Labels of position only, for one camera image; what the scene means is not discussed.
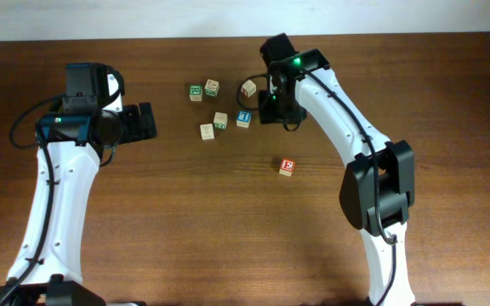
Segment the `blue I wooden block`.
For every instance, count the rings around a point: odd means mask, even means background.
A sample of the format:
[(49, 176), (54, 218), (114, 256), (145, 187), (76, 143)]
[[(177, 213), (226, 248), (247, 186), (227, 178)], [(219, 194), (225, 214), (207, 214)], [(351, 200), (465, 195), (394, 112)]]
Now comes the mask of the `blue I wooden block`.
[(236, 117), (236, 125), (240, 128), (249, 128), (252, 119), (252, 113), (245, 110), (240, 110)]

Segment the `green N wooden block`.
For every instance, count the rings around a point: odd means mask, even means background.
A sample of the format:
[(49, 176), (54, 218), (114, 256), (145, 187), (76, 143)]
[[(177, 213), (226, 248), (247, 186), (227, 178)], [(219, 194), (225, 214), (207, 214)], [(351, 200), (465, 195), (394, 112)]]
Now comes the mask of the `green N wooden block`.
[(215, 128), (227, 129), (228, 115), (224, 112), (216, 112), (214, 114), (213, 124)]

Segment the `red E wooden block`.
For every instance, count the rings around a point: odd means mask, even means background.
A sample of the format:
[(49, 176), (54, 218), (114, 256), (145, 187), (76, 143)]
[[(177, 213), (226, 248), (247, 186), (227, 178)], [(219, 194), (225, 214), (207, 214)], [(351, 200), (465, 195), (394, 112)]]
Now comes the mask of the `red E wooden block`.
[(295, 168), (295, 162), (293, 160), (283, 158), (279, 167), (279, 173), (284, 176), (291, 177)]

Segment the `wooden block red U side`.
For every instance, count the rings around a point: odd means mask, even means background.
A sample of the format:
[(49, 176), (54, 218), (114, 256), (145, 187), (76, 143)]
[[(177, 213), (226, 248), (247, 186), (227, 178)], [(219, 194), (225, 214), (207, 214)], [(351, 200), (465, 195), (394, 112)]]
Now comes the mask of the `wooden block red U side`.
[(214, 139), (214, 125), (212, 123), (202, 124), (200, 126), (202, 140)]

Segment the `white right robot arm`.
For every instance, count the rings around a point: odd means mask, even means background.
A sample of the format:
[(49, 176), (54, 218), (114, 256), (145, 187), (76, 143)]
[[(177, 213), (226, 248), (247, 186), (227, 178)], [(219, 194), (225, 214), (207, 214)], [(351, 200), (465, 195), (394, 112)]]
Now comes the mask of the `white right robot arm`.
[(408, 142), (391, 141), (352, 103), (334, 70), (317, 49), (303, 53), (261, 51), (269, 76), (267, 104), (309, 113), (345, 166), (339, 203), (365, 246), (372, 305), (413, 305), (405, 238), (414, 203), (414, 153)]

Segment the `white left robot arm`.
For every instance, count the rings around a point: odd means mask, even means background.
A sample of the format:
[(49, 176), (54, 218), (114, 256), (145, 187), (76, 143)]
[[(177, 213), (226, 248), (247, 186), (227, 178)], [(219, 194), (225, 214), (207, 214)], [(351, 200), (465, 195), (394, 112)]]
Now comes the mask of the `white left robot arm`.
[(37, 182), (21, 249), (0, 286), (0, 305), (99, 305), (83, 286), (81, 245), (88, 196), (105, 150), (157, 136), (151, 105), (124, 105), (110, 65), (66, 66), (66, 90), (35, 123)]

